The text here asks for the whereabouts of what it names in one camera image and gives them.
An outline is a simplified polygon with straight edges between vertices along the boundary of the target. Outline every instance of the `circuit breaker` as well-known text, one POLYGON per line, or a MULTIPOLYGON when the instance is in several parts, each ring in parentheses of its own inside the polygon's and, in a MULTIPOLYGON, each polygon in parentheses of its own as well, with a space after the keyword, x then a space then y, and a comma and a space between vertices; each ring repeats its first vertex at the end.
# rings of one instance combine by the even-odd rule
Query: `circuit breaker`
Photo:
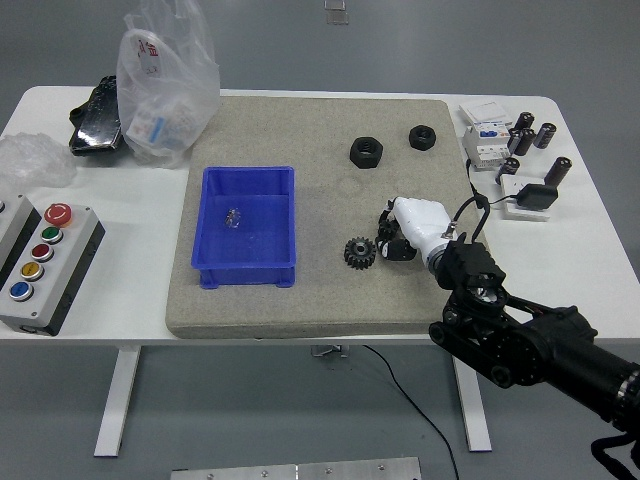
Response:
POLYGON ((509 138, 502 122, 474 123, 465 130, 462 146, 476 168, 495 168, 509 156, 509 138))

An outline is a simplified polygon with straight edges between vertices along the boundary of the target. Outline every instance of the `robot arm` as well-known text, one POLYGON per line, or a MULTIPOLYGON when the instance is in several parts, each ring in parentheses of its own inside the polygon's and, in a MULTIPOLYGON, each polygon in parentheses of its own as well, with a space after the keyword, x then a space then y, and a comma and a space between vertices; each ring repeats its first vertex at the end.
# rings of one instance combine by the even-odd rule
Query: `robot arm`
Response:
MULTIPOLYGON (((396 198, 380 222, 390 222, 388 212, 393 211, 399 229, 408 243, 421 250, 438 285, 451 291, 442 321, 429 327, 431 339, 499 387, 547 382, 625 432, 621 438, 626 443, 640 439, 640 365, 594 345, 598 332, 575 306, 550 308, 509 295, 502 286, 505 273, 475 241, 490 210, 486 198, 465 202, 453 221, 442 205, 434 203, 396 198), (452 230, 472 201, 485 207, 485 215, 471 243, 465 243, 466 234, 456 238, 452 230), (531 319, 520 323, 505 307, 527 312, 531 319)), ((383 240, 382 246, 397 241, 383 240)), ((603 452, 623 443, 606 444, 607 440, 594 442, 594 456, 617 478, 634 478, 603 452)), ((638 444, 632 459, 640 468, 638 444)))

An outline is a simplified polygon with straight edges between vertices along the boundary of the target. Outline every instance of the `metal plate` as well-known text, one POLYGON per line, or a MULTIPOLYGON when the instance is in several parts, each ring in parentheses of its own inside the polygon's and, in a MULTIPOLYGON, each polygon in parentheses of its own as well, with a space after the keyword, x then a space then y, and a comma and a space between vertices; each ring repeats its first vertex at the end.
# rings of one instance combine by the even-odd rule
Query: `metal plate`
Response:
POLYGON ((178 470, 171 480, 422 480, 416 457, 178 470))
POLYGON ((349 25, 349 14, 342 10, 327 10, 329 25, 349 25))
POLYGON ((344 0, 324 0, 325 10, 346 10, 344 0))

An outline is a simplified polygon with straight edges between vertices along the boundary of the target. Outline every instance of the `blue plastic bin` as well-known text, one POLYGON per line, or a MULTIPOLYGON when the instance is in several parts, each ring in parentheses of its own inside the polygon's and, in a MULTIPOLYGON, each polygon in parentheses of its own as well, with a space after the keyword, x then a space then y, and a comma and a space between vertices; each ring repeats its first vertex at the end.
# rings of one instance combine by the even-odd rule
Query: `blue plastic bin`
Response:
POLYGON ((191 266, 202 288, 295 282, 291 167, 208 167, 191 266))

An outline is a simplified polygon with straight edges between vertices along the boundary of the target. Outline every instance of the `gray floor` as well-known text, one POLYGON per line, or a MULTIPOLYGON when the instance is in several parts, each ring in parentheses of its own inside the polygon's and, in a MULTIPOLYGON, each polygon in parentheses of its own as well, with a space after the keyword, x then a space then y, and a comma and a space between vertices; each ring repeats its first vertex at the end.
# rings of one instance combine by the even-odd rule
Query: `gray floor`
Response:
MULTIPOLYGON (((29 87, 113 74, 135 3, 1 2, 0 126, 29 87)), ((640 272, 640 3, 346 0, 348 26, 327 25, 321 0, 202 3, 223 88, 553 98, 640 272)), ((640 360, 637 344, 608 348, 640 360)), ((609 478, 589 444, 614 431, 552 388, 481 381, 494 452, 470 454, 447 355, 380 350, 449 438, 461 478, 609 478)), ((454 478, 440 439, 381 361, 356 347, 346 360, 302 347, 146 348, 121 456, 94 459, 115 356, 0 350, 0 478, 151 479, 176 468, 410 455, 425 480, 454 478)))

